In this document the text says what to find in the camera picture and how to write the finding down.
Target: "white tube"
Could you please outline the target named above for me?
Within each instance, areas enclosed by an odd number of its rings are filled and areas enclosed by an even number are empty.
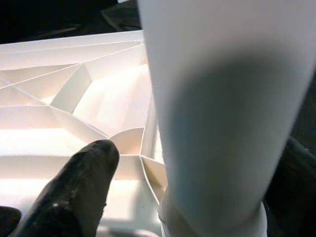
[[[263,236],[257,210],[315,65],[316,1],[139,6],[175,209],[200,237]]]

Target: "white cylinder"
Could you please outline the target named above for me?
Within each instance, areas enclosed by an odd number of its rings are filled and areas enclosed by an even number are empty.
[[[230,236],[256,218],[309,85],[316,1],[139,6],[170,198],[198,236]]]

